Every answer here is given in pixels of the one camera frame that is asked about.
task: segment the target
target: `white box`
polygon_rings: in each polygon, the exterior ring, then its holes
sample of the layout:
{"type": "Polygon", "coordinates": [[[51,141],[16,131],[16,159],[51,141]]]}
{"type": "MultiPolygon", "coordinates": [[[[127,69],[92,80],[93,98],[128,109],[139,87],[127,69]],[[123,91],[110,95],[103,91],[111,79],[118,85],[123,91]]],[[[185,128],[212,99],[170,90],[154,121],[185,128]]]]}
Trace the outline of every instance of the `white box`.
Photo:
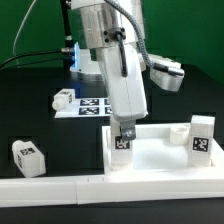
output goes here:
{"type": "Polygon", "coordinates": [[[44,155],[31,142],[16,141],[12,145],[14,162],[25,177],[46,173],[44,155]]]}
{"type": "Polygon", "coordinates": [[[132,141],[123,141],[121,137],[120,124],[113,116],[110,119],[111,132],[111,163],[112,169],[122,169],[122,166],[130,166],[133,161],[132,141]]]}
{"type": "Polygon", "coordinates": [[[75,100],[74,89],[62,89],[54,96],[52,107],[54,110],[67,109],[68,106],[75,100]]]}
{"type": "Polygon", "coordinates": [[[215,118],[193,116],[189,137],[189,166],[211,166],[211,145],[215,118]]]}

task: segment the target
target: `white platform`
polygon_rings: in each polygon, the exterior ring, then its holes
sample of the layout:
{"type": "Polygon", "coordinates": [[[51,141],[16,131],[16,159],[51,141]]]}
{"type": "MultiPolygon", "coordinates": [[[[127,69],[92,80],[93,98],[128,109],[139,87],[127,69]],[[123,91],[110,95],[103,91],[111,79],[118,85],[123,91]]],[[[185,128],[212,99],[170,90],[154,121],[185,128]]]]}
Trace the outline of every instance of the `white platform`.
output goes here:
{"type": "Polygon", "coordinates": [[[0,206],[224,197],[220,146],[213,141],[212,167],[188,168],[186,147],[168,142],[170,126],[137,126],[135,150],[143,147],[135,152],[134,170],[121,172],[109,170],[109,127],[103,127],[105,175],[1,180],[0,206]]]}

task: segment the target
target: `green backdrop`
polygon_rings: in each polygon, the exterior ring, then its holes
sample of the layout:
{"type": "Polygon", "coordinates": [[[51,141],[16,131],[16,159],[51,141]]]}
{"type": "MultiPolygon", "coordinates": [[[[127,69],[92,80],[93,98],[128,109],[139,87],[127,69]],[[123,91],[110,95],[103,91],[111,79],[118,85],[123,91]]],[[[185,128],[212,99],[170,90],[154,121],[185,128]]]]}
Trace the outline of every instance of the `green backdrop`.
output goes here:
{"type": "MultiPolygon", "coordinates": [[[[0,3],[0,61],[12,56],[12,45],[32,0],[0,3]]],[[[224,83],[224,1],[144,0],[148,51],[193,64],[224,83]]],[[[73,36],[76,17],[70,14],[73,36]]],[[[59,0],[39,0],[21,38],[17,53],[64,46],[59,0]]]]}

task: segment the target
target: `white block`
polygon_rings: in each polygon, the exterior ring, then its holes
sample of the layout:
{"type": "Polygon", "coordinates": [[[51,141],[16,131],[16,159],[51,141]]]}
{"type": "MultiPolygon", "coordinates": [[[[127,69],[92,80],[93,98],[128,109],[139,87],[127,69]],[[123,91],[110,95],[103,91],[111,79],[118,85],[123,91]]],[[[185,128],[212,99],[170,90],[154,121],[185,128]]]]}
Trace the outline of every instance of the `white block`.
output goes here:
{"type": "Polygon", "coordinates": [[[74,89],[62,89],[54,96],[52,107],[54,110],[68,109],[69,104],[75,100],[74,89]]]}
{"type": "Polygon", "coordinates": [[[191,135],[212,137],[214,134],[215,118],[208,116],[193,116],[191,120],[191,135]]]}
{"type": "Polygon", "coordinates": [[[215,118],[193,116],[189,138],[188,166],[211,166],[215,118]]]}
{"type": "Polygon", "coordinates": [[[133,161],[132,141],[123,141],[120,124],[111,116],[111,164],[115,169],[130,165],[133,161]]]}
{"type": "Polygon", "coordinates": [[[31,142],[16,141],[12,145],[14,162],[25,177],[46,173],[44,155],[31,142]]]}

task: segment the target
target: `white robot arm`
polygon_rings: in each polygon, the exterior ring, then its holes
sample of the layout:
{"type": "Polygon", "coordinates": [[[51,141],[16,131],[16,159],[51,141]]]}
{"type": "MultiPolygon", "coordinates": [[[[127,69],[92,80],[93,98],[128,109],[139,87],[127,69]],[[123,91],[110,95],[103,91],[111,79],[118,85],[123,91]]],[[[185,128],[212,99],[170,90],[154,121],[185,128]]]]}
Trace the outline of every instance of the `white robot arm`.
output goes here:
{"type": "MultiPolygon", "coordinates": [[[[134,17],[144,38],[141,0],[115,2],[134,17]]],[[[138,38],[133,25],[104,0],[72,0],[71,9],[80,10],[87,48],[96,49],[113,116],[120,123],[122,139],[134,140],[136,120],[147,115],[147,105],[136,49],[138,38]]],[[[169,72],[166,69],[163,65],[158,67],[161,73],[169,72]]]]}

